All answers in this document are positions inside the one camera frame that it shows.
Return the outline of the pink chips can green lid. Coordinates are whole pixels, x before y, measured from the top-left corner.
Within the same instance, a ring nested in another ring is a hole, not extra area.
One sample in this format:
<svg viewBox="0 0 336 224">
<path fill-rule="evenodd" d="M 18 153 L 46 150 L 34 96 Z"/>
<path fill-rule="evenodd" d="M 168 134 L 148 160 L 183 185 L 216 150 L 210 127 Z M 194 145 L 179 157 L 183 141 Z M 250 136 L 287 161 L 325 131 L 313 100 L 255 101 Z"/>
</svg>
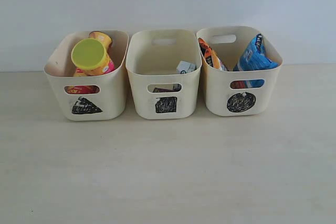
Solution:
<svg viewBox="0 0 336 224">
<path fill-rule="evenodd" d="M 71 52 L 71 61 L 88 76 L 100 76 L 115 70 L 104 45 L 93 38 L 76 43 Z"/>
</svg>

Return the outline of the dark purple drink carton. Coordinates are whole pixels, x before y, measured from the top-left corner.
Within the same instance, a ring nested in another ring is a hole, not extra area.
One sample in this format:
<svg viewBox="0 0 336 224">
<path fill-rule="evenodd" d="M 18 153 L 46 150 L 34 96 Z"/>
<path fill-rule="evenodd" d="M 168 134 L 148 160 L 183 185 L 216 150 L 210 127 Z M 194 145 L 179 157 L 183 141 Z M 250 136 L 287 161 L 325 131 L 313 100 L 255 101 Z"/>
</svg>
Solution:
<svg viewBox="0 0 336 224">
<path fill-rule="evenodd" d="M 167 93 L 167 92 L 179 92 L 182 86 L 178 83 L 174 84 L 152 84 L 149 86 L 149 90 L 152 93 Z"/>
</svg>

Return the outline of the orange noodle packet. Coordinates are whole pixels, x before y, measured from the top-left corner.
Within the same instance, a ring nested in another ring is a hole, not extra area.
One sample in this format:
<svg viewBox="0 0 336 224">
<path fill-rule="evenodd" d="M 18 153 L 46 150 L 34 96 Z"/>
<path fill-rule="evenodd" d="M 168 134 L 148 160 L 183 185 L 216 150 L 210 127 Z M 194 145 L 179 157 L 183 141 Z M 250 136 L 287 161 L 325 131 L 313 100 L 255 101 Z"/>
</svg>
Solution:
<svg viewBox="0 0 336 224">
<path fill-rule="evenodd" d="M 203 40 L 202 38 L 198 38 L 198 43 L 199 43 L 203 58 L 205 59 L 205 62 L 209 66 L 217 70 L 220 70 L 220 71 L 228 70 L 226 66 L 223 64 L 223 62 L 219 59 L 215 50 L 213 50 L 205 40 Z"/>
</svg>

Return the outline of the white blue milk carton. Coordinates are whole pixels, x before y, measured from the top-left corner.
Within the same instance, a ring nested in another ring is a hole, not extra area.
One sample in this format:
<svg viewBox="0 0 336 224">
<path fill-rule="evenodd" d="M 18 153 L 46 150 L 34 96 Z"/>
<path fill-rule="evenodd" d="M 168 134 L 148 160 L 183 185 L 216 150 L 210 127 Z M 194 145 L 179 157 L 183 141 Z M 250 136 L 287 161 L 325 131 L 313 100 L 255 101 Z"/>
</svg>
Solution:
<svg viewBox="0 0 336 224">
<path fill-rule="evenodd" d="M 178 74 L 191 73 L 196 70 L 196 65 L 187 61 L 180 61 L 176 67 Z"/>
</svg>

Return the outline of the cream bin circle mark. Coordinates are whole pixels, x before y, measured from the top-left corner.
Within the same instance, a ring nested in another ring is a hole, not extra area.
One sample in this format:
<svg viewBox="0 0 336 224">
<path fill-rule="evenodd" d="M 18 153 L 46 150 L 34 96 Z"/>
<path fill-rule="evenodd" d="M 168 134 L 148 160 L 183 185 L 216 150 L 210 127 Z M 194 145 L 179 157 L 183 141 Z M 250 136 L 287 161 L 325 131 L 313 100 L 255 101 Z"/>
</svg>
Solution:
<svg viewBox="0 0 336 224">
<path fill-rule="evenodd" d="M 254 115 L 263 112 L 270 101 L 283 60 L 266 37 L 262 39 L 266 56 L 277 67 L 258 71 L 233 71 L 248 43 L 260 31 L 248 26 L 203 28 L 196 33 L 217 53 L 227 71 L 211 67 L 206 61 L 201 84 L 208 110 L 220 116 Z"/>
</svg>

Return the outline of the cream bin square mark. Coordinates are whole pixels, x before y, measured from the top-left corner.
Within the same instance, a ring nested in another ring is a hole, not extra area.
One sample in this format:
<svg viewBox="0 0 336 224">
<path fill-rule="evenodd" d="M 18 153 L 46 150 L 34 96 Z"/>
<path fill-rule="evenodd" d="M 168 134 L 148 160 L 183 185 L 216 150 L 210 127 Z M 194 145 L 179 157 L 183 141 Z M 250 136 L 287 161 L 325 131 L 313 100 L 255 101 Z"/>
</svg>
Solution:
<svg viewBox="0 0 336 224">
<path fill-rule="evenodd" d="M 191 73 L 178 74 L 180 61 L 196 65 Z M 135 33 L 129 43 L 125 66 L 135 110 L 145 119 L 182 119 L 190 116 L 197 101 L 202 56 L 192 31 L 148 30 Z M 182 86 L 179 92 L 152 93 L 152 84 Z"/>
</svg>

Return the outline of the cream bin triangle mark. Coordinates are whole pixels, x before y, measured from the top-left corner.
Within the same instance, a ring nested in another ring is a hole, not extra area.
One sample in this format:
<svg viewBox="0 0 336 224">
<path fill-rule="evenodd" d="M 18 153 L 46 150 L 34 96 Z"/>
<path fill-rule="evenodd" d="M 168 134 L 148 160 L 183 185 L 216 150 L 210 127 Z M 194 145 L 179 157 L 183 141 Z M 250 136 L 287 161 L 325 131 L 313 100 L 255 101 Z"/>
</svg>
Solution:
<svg viewBox="0 0 336 224">
<path fill-rule="evenodd" d="M 125 59 L 129 35 L 124 31 L 106 30 L 112 38 L 110 56 L 116 69 L 101 76 L 74 77 L 75 65 L 71 51 L 76 43 L 89 36 L 88 31 L 77 31 L 67 35 L 49 57 L 44 72 L 63 115 L 72 121 L 110 120 L 125 109 L 129 79 Z M 97 86 L 92 94 L 69 94 L 68 86 Z"/>
</svg>

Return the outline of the blue noodle packet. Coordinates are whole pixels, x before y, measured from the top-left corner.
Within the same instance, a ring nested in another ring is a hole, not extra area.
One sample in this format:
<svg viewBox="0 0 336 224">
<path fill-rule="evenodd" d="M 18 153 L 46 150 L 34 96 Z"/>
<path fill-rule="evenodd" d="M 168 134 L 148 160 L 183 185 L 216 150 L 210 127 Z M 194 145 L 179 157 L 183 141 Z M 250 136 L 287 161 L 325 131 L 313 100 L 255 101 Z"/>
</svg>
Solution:
<svg viewBox="0 0 336 224">
<path fill-rule="evenodd" d="M 247 45 L 233 71 L 259 71 L 278 67 L 278 63 L 267 57 L 262 34 L 257 34 Z M 260 88 L 265 83 L 262 79 L 239 80 L 230 84 L 232 89 Z"/>
</svg>

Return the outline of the yellow Lays chips can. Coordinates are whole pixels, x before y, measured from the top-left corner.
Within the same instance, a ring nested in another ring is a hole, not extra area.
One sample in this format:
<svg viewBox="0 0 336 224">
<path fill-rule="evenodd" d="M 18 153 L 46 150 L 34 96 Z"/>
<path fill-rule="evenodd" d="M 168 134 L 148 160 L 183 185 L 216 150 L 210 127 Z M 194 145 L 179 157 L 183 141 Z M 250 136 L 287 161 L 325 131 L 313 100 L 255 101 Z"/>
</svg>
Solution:
<svg viewBox="0 0 336 224">
<path fill-rule="evenodd" d="M 109 48 L 112 45 L 112 39 L 105 33 L 102 33 L 100 31 L 92 31 L 89 33 L 88 38 L 93 38 L 98 41 L 100 41 L 104 47 L 106 48 L 108 54 L 109 54 Z M 81 69 L 76 67 L 76 70 L 73 74 L 74 77 L 88 77 Z"/>
</svg>

